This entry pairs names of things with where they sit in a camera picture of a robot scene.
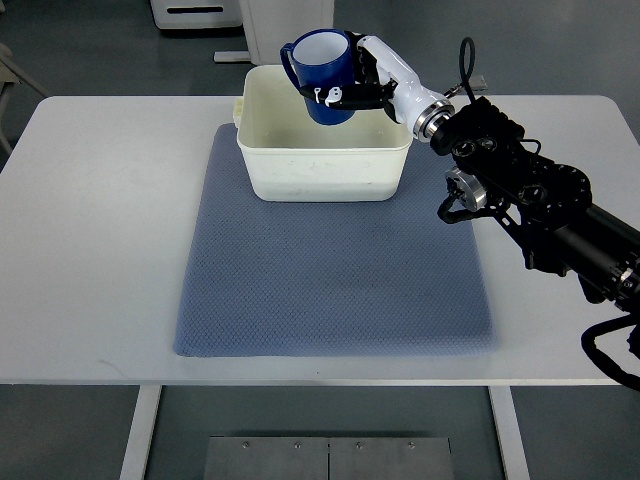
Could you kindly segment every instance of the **plastic container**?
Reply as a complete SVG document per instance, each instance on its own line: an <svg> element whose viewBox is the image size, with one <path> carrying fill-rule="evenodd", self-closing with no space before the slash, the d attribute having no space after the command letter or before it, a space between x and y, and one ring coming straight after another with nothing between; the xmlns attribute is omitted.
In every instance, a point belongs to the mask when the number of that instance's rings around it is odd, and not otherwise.
<svg viewBox="0 0 640 480"><path fill-rule="evenodd" d="M234 119L253 190L266 201L381 201L397 188L412 137L382 110L314 122L280 65L249 71Z"/></svg>

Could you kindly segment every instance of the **metal bracket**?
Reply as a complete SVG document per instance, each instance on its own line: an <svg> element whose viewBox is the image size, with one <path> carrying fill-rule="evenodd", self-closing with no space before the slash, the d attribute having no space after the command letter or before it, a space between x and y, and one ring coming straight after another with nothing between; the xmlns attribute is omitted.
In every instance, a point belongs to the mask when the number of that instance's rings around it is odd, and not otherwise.
<svg viewBox="0 0 640 480"><path fill-rule="evenodd" d="M205 480L453 480L447 438L211 437Z"/></svg>

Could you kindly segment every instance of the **blue textured mat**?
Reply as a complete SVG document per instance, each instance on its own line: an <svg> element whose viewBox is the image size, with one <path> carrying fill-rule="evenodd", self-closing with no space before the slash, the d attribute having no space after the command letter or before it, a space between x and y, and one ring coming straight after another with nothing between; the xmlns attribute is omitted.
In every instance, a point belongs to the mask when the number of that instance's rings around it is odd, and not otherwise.
<svg viewBox="0 0 640 480"><path fill-rule="evenodd" d="M451 160L414 142L385 202L255 196L216 133L174 349L186 356L482 354L496 345L471 225L446 225Z"/></svg>

